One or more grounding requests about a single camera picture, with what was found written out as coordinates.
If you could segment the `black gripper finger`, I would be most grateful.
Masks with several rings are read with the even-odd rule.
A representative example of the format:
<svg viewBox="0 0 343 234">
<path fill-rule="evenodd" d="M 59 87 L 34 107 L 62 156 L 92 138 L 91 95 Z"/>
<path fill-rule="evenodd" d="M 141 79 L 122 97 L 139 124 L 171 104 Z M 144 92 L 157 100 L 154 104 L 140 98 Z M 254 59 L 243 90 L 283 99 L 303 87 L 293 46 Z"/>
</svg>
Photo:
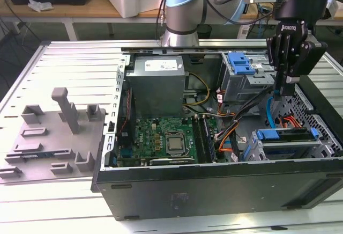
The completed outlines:
<svg viewBox="0 0 343 234">
<path fill-rule="evenodd" d="M 294 86 L 303 75 L 308 75 L 312 69 L 308 61 L 311 44 L 306 41 L 308 29 L 306 23 L 285 21 L 282 23 L 283 43 L 282 60 L 282 94 L 292 95 Z"/>
<path fill-rule="evenodd" d="M 274 67 L 276 72 L 274 80 L 274 94 L 288 95 L 288 84 L 286 79 L 288 76 L 288 50 L 289 50 L 289 34 L 276 34 L 266 39 L 267 54 L 269 57 L 270 66 Z"/>
</svg>

